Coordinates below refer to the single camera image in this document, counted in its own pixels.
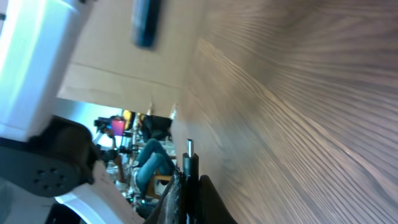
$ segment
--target wood grain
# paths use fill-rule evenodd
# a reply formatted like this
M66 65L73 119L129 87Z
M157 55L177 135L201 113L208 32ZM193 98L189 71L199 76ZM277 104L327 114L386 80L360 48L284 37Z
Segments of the wood grain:
M206 2L172 131L239 223L398 223L397 19L397 1Z

